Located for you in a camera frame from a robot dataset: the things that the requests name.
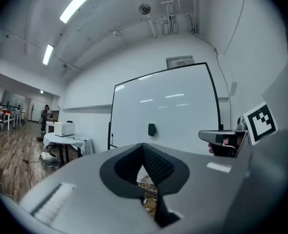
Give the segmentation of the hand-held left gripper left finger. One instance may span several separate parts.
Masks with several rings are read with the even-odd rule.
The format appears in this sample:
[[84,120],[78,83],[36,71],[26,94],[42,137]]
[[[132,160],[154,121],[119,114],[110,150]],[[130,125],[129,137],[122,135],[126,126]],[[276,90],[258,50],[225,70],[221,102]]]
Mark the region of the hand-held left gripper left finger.
[[159,225],[141,199],[123,198],[102,182],[100,168],[130,146],[77,158],[30,189],[19,205],[43,234],[152,234]]

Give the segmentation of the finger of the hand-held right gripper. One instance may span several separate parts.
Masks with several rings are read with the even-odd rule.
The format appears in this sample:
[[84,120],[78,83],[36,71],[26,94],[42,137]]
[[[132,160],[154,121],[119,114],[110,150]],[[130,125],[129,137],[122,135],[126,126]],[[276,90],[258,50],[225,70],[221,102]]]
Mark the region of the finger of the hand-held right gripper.
[[231,140],[236,141],[237,135],[235,131],[231,130],[201,130],[198,133],[199,139],[211,143],[211,144],[225,144],[225,140],[228,140],[228,144],[231,143]]

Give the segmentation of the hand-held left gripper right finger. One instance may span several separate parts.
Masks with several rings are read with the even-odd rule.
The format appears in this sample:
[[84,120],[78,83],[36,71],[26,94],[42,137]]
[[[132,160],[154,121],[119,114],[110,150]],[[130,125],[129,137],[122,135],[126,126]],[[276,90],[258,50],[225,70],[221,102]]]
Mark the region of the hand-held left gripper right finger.
[[222,234],[226,218],[245,180],[251,151],[236,158],[200,155],[143,144],[144,153],[170,163],[173,171],[158,183],[158,234]]

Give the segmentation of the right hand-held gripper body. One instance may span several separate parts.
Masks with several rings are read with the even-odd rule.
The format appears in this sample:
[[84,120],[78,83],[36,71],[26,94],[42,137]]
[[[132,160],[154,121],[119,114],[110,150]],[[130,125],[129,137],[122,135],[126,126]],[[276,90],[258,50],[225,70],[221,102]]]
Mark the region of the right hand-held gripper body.
[[257,144],[263,137],[277,131],[277,123],[268,105],[262,102],[244,113],[238,120],[234,135],[223,135],[222,145],[213,146],[215,156],[236,157],[244,136],[247,135],[252,145]]

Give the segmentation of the black framed whiteboard on stand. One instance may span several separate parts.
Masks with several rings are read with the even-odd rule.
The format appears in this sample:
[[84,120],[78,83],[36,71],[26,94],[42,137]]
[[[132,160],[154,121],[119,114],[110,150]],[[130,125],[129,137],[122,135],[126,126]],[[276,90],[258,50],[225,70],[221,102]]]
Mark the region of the black framed whiteboard on stand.
[[[167,69],[115,86],[107,147],[153,143],[208,155],[199,131],[229,129],[230,119],[229,98],[207,63]],[[148,135],[149,123],[155,136]]]

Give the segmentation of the person's right hand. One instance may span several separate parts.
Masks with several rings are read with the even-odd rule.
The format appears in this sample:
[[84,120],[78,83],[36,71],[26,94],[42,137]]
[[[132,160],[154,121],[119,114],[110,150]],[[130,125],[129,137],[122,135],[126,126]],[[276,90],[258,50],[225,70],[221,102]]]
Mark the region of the person's right hand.
[[215,156],[235,157],[238,150],[236,137],[225,137],[222,140],[222,145],[208,144],[209,152]]

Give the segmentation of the white floor appliance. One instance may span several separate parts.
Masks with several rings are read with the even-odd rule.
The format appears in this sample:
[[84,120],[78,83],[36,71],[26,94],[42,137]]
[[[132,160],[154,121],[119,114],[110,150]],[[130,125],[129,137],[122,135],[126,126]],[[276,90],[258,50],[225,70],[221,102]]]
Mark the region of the white floor appliance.
[[54,154],[48,152],[42,152],[40,155],[40,160],[42,161],[44,167],[54,167],[59,164],[57,157]]

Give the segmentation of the table with pale cloth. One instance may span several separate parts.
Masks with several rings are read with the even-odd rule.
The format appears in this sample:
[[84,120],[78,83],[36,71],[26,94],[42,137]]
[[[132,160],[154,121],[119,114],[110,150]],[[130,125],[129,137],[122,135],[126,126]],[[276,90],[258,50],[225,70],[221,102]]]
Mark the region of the table with pale cloth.
[[47,133],[43,137],[44,148],[46,148],[50,143],[58,144],[60,166],[65,164],[64,156],[66,157],[66,163],[69,162],[69,145],[77,147],[78,157],[95,154],[92,139],[90,136],[85,134],[74,134],[73,136],[59,137],[54,133]]

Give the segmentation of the white microwave oven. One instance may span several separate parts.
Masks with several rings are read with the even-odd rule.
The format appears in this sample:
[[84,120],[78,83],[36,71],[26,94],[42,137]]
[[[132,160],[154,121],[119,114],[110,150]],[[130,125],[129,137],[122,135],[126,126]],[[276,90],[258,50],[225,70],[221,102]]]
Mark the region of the white microwave oven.
[[68,137],[75,134],[75,124],[70,122],[55,122],[54,134],[59,137]]

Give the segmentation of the white background table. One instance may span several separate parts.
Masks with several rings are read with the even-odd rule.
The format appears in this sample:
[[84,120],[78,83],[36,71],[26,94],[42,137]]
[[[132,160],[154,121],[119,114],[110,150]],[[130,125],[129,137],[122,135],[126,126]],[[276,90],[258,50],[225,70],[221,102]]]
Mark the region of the white background table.
[[14,110],[1,110],[0,109],[0,127],[3,130],[10,131],[11,128],[15,129],[21,123],[21,112]]

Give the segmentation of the white ceiling pipes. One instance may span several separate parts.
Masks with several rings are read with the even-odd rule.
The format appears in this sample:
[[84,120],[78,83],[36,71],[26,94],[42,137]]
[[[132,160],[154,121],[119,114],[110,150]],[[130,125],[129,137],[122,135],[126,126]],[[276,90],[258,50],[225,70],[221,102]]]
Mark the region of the white ceiling pipes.
[[164,24],[164,35],[176,35],[178,34],[177,16],[175,15],[174,6],[177,6],[177,10],[182,13],[181,0],[164,0],[160,2],[161,5],[166,7],[167,22]]

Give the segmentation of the round ceiling fixture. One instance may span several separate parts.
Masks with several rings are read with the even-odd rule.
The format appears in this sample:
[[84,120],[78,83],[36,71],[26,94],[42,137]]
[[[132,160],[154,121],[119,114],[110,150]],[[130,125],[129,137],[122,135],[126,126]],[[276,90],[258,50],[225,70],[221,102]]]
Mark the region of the round ceiling fixture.
[[148,15],[151,12],[151,7],[148,4],[143,3],[139,6],[139,12],[142,15]]

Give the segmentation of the short ceiling light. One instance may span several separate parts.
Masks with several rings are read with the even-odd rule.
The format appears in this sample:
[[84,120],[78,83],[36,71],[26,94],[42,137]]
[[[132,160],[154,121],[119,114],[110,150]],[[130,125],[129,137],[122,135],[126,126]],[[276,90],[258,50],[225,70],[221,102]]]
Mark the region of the short ceiling light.
[[45,50],[44,56],[43,56],[43,61],[42,61],[44,65],[48,65],[53,50],[54,50],[54,46],[51,44],[48,44]]

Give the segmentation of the long ceiling light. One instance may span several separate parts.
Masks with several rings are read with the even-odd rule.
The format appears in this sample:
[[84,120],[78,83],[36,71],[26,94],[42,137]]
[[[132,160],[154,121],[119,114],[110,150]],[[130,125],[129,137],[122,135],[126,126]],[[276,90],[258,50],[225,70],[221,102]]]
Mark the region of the long ceiling light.
[[60,16],[63,23],[67,23],[73,14],[86,2],[87,0],[72,0],[65,8]]

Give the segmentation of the grey wall box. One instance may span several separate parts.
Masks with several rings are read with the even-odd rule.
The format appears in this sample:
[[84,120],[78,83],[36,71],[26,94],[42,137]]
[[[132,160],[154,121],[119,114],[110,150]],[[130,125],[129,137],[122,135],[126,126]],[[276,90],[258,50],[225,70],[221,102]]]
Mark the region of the grey wall box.
[[180,56],[166,58],[167,69],[194,64],[193,56]]

